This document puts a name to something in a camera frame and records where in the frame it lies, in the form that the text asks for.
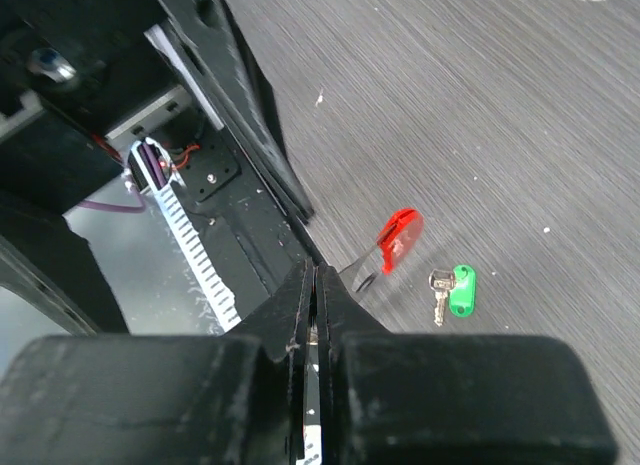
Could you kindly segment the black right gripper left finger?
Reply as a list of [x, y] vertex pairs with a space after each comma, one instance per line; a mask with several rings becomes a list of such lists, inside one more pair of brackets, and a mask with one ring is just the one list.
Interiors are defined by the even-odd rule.
[[45, 336], [1, 383], [5, 464], [293, 464], [314, 266], [232, 331]]

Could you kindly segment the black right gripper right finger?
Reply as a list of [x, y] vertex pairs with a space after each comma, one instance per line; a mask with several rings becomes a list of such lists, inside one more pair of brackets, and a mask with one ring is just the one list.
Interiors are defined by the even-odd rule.
[[613, 464], [583, 362], [548, 336], [400, 334], [317, 269], [327, 464]]

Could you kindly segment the green tagged key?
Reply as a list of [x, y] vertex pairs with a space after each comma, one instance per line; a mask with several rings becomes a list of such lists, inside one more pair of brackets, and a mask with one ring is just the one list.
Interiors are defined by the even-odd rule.
[[451, 270], [434, 269], [429, 285], [436, 300], [434, 323], [438, 327], [444, 324], [446, 311], [458, 318], [468, 318], [474, 313], [477, 275], [470, 265], [456, 265]]

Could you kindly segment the red handled crescent blade keychain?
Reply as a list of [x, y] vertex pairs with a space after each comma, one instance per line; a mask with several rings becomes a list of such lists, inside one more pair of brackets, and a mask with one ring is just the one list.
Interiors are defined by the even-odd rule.
[[[412, 251], [423, 230], [424, 217], [418, 210], [404, 208], [396, 211], [381, 230], [374, 244], [355, 262], [339, 272], [351, 297], [359, 301], [379, 278], [390, 275]], [[354, 287], [360, 269], [377, 252], [382, 259], [380, 270], [372, 272], [357, 287]]]

